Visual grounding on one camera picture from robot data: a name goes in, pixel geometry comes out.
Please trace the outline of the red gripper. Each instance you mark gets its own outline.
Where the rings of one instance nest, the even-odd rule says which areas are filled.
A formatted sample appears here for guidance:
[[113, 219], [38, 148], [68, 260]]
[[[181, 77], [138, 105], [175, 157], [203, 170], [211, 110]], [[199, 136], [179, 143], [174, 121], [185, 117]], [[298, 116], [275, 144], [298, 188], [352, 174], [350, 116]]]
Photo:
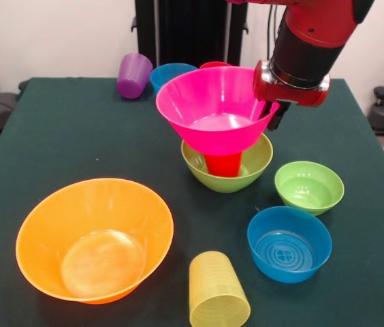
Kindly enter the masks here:
[[317, 107], [326, 99], [331, 84], [326, 75], [319, 86], [313, 89], [300, 89], [279, 81], [272, 75], [269, 61], [260, 60], [253, 73], [253, 95], [264, 102], [259, 119], [268, 117], [268, 130], [274, 131], [280, 125], [291, 103], [299, 106]]

